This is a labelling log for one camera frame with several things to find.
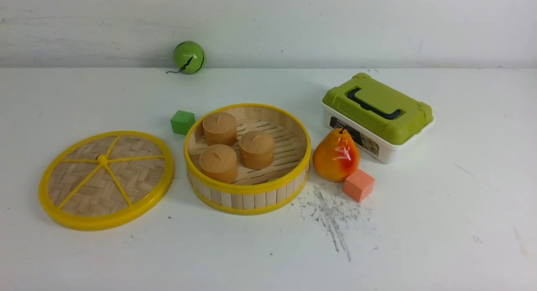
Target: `candle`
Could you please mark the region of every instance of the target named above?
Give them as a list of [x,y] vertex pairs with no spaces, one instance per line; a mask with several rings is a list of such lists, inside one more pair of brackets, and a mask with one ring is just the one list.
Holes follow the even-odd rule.
[[203,121],[203,134],[208,146],[225,144],[233,146],[237,142],[237,121],[225,112],[213,113]]
[[237,153],[230,146],[215,144],[200,155],[201,172],[214,180],[233,183],[238,175]]
[[253,130],[239,140],[240,161],[249,169],[264,169],[274,161],[274,138],[262,130]]

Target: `yellow spoke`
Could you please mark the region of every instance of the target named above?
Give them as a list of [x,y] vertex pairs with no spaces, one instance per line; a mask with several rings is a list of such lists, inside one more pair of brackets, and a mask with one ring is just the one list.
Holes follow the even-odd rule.
[[121,159],[109,159],[108,162],[123,162],[123,161],[147,160],[147,159],[164,159],[164,156],[142,156],[142,157],[121,158]]
[[121,137],[121,135],[117,135],[117,137],[114,139],[114,142],[112,142],[112,144],[110,144],[110,147],[108,148],[108,151],[106,152],[106,157],[110,156],[110,153],[112,152],[112,149],[114,148],[114,145],[119,140],[119,137]]
[[58,206],[58,209],[61,209],[65,205],[65,203],[67,203],[67,201],[69,201],[69,199],[71,199],[71,197],[75,195],[82,188],[82,186],[91,179],[92,176],[94,176],[94,174],[100,169],[100,167],[101,165],[95,167],[95,169],[91,171],[90,174],[88,174],[88,176],[84,178],[84,180],[82,180],[82,182],[80,182],[80,184],[78,184],[75,189],[67,195],[67,197],[62,201],[60,206]]
[[110,167],[108,165],[103,165],[104,168],[106,169],[106,171],[108,172],[108,174],[110,175],[110,177],[112,177],[112,180],[114,180],[114,183],[115,183],[115,186],[117,186],[117,189],[119,190],[119,192],[121,193],[121,195],[123,196],[123,198],[125,199],[125,201],[127,201],[127,204],[129,206],[132,205],[132,202],[130,201],[129,197],[127,197],[127,193],[125,193],[125,190],[123,190],[123,187],[121,186],[121,184],[119,184],[119,181],[117,180],[117,178],[115,177],[114,173],[112,172],[112,170],[110,169]]
[[97,160],[91,160],[91,159],[62,159],[60,162],[66,162],[66,163],[99,163]]

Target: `dirt mark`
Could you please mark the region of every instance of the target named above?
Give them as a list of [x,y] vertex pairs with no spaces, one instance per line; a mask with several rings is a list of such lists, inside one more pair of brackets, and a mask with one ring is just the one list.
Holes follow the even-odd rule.
[[297,197],[297,203],[303,218],[322,224],[326,235],[331,237],[336,252],[341,249],[351,262],[345,232],[349,229],[363,229],[366,233],[372,233],[375,227],[370,224],[372,208],[347,198],[341,187],[341,184],[332,182],[316,183],[313,190],[303,190]]

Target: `green lid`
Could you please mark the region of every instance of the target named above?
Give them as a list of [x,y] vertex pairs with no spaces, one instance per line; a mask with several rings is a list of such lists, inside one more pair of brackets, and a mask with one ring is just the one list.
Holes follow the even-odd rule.
[[428,104],[358,73],[329,90],[323,103],[393,145],[405,143],[433,121]]

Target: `plastic storage box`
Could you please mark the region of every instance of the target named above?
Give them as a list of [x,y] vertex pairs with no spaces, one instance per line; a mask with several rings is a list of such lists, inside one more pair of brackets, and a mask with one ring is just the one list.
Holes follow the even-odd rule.
[[358,146],[382,163],[411,153],[420,135],[435,122],[428,104],[358,73],[323,98],[323,120],[347,128]]

